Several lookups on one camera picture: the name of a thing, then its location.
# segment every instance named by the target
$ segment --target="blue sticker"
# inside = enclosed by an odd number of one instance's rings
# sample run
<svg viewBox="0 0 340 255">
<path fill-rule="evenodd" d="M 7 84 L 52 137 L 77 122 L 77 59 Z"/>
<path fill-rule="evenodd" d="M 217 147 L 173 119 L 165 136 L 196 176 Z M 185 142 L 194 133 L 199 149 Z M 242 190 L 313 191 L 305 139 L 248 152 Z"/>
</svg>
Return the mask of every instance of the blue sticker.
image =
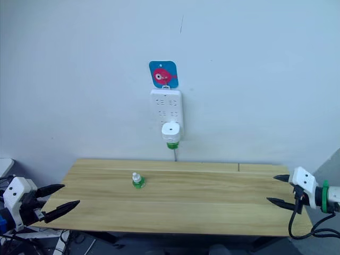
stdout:
<svg viewBox="0 0 340 255">
<path fill-rule="evenodd" d="M 179 86 L 176 64 L 172 61 L 151 61 L 149 64 L 154 85 L 157 88 L 169 86 L 174 89 Z"/>
</svg>

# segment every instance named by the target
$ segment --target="wooden table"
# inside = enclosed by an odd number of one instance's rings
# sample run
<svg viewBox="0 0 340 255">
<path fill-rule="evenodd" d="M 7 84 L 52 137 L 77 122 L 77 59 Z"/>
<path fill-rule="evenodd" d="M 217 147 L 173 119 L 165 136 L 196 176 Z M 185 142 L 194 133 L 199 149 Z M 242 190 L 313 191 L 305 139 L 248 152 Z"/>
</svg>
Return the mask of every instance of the wooden table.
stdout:
<svg viewBox="0 0 340 255">
<path fill-rule="evenodd" d="M 132 185 L 132 173 L 147 180 Z M 273 179 L 284 166 L 79 159 L 62 188 L 48 200 L 50 211 L 72 200 L 67 215 L 36 226 L 86 231 L 288 236 L 292 211 L 266 197 L 294 202 L 292 187 Z M 293 233 L 312 228 L 303 210 Z"/>
</svg>

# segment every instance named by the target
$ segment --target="power strip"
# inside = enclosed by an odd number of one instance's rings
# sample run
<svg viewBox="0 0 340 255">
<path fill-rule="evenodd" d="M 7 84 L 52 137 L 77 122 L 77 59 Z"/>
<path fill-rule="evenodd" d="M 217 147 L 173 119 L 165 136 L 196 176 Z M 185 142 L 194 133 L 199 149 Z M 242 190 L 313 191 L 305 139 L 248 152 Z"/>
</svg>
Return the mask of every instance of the power strip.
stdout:
<svg viewBox="0 0 340 255">
<path fill-rule="evenodd" d="M 184 134 L 182 93 L 179 90 L 152 89 L 151 104 L 157 116 L 157 122 L 162 129 L 166 122 L 176 122 Z"/>
</svg>

